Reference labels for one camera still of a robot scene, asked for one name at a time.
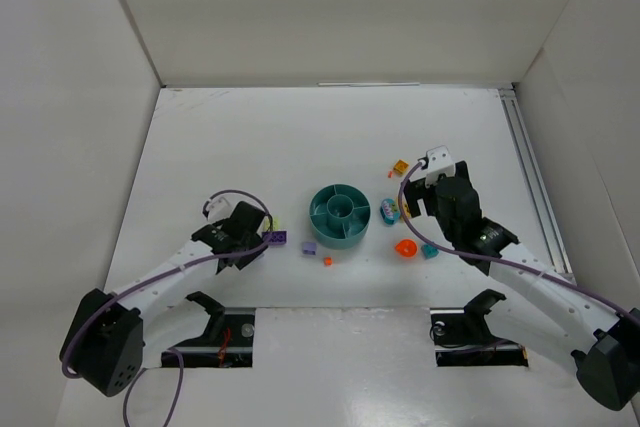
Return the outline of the dark purple lego brick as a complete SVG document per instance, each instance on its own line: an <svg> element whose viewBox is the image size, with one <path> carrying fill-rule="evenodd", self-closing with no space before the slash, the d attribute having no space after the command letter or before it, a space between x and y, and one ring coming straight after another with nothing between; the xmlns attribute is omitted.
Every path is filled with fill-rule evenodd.
<svg viewBox="0 0 640 427"><path fill-rule="evenodd" d="M284 230L277 230L262 233L262 240L269 246L280 247L287 243L287 232Z"/></svg>

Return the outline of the light purple small lego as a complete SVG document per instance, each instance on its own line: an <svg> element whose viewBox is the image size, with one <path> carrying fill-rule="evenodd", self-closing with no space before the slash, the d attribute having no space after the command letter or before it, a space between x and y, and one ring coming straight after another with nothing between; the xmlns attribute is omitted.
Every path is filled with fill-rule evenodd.
<svg viewBox="0 0 640 427"><path fill-rule="evenodd" d="M317 244L315 242L303 242L301 251L304 255L315 255L317 253Z"/></svg>

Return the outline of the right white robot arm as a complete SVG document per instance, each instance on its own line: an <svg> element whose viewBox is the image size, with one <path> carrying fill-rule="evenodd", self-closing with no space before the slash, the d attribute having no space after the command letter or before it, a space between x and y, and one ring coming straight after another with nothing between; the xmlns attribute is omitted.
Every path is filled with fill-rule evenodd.
<svg viewBox="0 0 640 427"><path fill-rule="evenodd" d="M404 177L398 193L402 218L435 217L451 244L446 253L513 292L485 290L465 305L473 343L522 344L575 375L600 405L624 408L639 392L638 310L565 281L515 234L484 217L465 162L435 151L416 166L426 174Z"/></svg>

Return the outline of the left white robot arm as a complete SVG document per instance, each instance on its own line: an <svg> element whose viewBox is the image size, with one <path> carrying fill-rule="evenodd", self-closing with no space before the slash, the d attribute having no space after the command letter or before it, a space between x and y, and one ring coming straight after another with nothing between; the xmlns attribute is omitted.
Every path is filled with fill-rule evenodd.
<svg viewBox="0 0 640 427"><path fill-rule="evenodd" d="M225 308L205 290L224 269L241 270L266 250L259 229L267 216L240 201L229 217L205 224L147 275L111 292L85 294L59 354L64 374L113 397L180 343L218 339Z"/></svg>

